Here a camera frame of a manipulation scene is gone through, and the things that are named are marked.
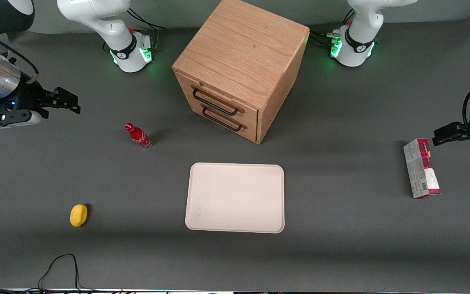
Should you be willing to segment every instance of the white tray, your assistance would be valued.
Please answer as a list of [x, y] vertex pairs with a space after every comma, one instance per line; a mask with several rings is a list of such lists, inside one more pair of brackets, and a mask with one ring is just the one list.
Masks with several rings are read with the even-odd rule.
[[284, 170], [267, 164], [194, 164], [185, 222], [203, 231], [282, 232]]

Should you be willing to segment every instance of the red and white box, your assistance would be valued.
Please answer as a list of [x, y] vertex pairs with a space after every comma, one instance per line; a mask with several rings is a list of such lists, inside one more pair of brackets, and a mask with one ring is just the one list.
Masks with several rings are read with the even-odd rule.
[[424, 199], [440, 194], [440, 186], [431, 163], [429, 139], [416, 139], [405, 145], [403, 152], [411, 181], [412, 197]]

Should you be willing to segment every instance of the gray mat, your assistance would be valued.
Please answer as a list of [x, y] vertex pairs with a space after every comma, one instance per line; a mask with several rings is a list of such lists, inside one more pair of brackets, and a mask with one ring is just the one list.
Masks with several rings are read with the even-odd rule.
[[[410, 196], [401, 151], [461, 119], [470, 20], [386, 24], [356, 69], [310, 42], [262, 145], [189, 109], [170, 65], [195, 32], [162, 32], [155, 62], [135, 74], [95, 33], [12, 39], [41, 84], [76, 93], [82, 113], [0, 130], [0, 287], [33, 287], [74, 253], [94, 288], [470, 292], [470, 142], [432, 149], [443, 194], [425, 200]], [[151, 149], [130, 141], [127, 121]], [[195, 162], [281, 165], [284, 231], [188, 230]], [[77, 203], [92, 206], [74, 229]], [[45, 285], [73, 287], [69, 258]]]

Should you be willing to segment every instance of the drawer handle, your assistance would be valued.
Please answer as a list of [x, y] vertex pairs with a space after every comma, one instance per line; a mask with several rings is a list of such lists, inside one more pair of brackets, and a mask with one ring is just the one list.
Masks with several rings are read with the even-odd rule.
[[200, 102], [206, 104], [207, 106], [210, 106], [212, 108], [215, 108], [216, 110], [219, 110], [220, 112], [224, 113], [225, 115], [229, 115], [229, 116], [233, 116], [233, 115], [236, 115], [237, 112], [239, 112], [239, 108], [235, 108], [235, 110], [233, 112], [229, 112], [227, 110], [224, 110], [220, 107], [218, 107], [217, 105], [215, 104], [212, 104], [210, 102], [207, 102], [206, 100], [202, 99], [201, 97], [197, 96], [197, 92], [198, 92], [198, 89], [194, 89], [193, 90], [193, 97], [197, 100], [199, 100]]
[[233, 128], [233, 127], [230, 127], [229, 125], [223, 123], [222, 121], [220, 121], [220, 120], [214, 118], [213, 116], [211, 116], [211, 115], [209, 115], [209, 114], [206, 114], [206, 110], [207, 110], [207, 109], [208, 109], [207, 107], [204, 107], [204, 108], [203, 108], [203, 115], [204, 115], [204, 117], [206, 117], [206, 118], [208, 118], [208, 119], [211, 119], [212, 121], [218, 123], [219, 125], [222, 125], [222, 126], [225, 127], [226, 129], [228, 129], [228, 130], [230, 130], [230, 131], [233, 131], [233, 132], [238, 132], [238, 131], [240, 131], [240, 129], [242, 129], [242, 125], [239, 125], [238, 128]]

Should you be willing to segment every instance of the wooden box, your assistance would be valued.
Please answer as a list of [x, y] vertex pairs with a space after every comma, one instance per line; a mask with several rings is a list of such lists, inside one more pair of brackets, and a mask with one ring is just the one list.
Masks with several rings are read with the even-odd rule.
[[309, 28], [222, 0], [172, 65], [194, 112], [261, 143], [297, 79]]

